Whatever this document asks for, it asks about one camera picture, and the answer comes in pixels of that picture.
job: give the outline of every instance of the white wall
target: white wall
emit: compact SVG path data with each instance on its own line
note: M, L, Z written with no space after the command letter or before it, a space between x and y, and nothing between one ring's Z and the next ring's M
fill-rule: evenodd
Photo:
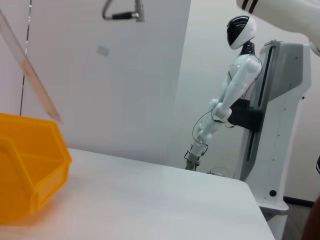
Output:
M27 43L30 0L0 0L6 16L21 46ZM20 114L23 72L0 36L0 113Z
M175 119L172 128L171 143L168 148L168 165L182 168L183 156L192 143L192 129L195 122L206 113L210 99L217 97L229 65L240 50L231 50L227 42L227 23L232 18L244 15L234 1L193 0L186 31L179 82L175 103ZM274 27L255 17L257 36L252 41L256 54L270 40L308 43L308 39L297 33L289 33ZM314 165L320 150L320 128L317 127L319 116L315 113L320 101L320 58L312 53L312 90L306 95L306 107L302 112L292 153L289 183L286 195L309 198L312 191L319 190L320 177L314 171ZM226 127L218 131L205 156L201 158L200 172L208 172L217 166L227 167L233 175L242 140L243 129Z
M27 55L69 147L161 164L191 0L144 0L145 23L104 21L105 1L33 0ZM134 9L113 2L110 13ZM47 118L28 83L22 114Z

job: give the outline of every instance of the white table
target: white table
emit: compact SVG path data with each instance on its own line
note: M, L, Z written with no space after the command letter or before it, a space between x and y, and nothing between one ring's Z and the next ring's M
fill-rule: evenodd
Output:
M69 181L0 240L274 240L238 180L70 149Z

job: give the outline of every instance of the black baseboard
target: black baseboard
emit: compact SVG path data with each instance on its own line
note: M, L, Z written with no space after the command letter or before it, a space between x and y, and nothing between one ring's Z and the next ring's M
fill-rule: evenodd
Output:
M288 196L284 196L283 201L287 204L294 204L294 205L304 206L308 208L312 208L315 204L314 201L307 201L307 200L302 200L302 199L288 197Z

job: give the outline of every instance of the orange plastic bin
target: orange plastic bin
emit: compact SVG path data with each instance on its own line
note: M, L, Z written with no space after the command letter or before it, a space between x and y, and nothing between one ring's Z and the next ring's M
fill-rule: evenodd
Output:
M55 122L0 114L0 224L39 210L67 182L71 161Z

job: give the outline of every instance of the floor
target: floor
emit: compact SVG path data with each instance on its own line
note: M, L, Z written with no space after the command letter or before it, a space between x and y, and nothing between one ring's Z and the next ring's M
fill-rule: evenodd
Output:
M300 240L311 208L288 204L289 215L282 240Z

